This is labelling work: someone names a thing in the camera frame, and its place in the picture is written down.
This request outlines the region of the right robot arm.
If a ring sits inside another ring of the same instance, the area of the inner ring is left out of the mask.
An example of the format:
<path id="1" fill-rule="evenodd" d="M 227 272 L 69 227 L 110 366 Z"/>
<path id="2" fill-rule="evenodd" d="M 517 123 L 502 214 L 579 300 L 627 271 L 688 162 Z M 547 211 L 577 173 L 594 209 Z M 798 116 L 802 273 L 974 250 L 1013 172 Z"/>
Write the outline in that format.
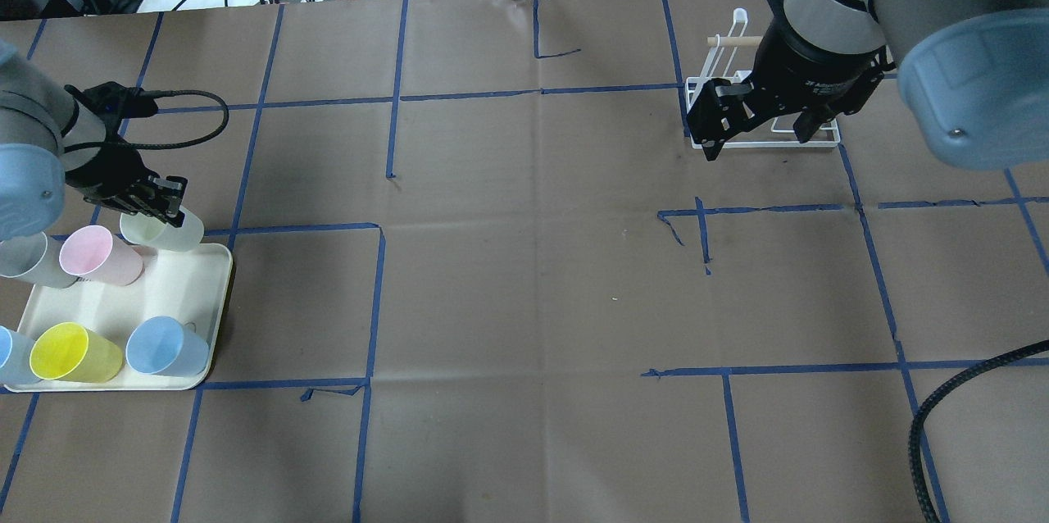
<path id="1" fill-rule="evenodd" d="M 709 161 L 782 115 L 805 144 L 887 75 L 943 164 L 999 171 L 1048 152 L 1048 0 L 766 0 L 749 77 L 713 78 L 687 113 Z"/>

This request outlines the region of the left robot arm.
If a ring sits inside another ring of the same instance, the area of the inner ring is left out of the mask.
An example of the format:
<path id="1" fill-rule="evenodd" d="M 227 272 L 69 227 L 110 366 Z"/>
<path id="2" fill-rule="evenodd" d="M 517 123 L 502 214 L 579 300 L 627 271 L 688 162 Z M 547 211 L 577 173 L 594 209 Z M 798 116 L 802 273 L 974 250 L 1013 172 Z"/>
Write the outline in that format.
<path id="1" fill-rule="evenodd" d="M 85 202 L 143 214 L 179 227 L 187 180 L 143 164 L 141 145 L 121 138 L 124 119 L 157 112 L 158 91 L 107 82 L 60 86 L 8 42 L 1 55 L 1 236 L 52 227 L 66 190 Z"/>

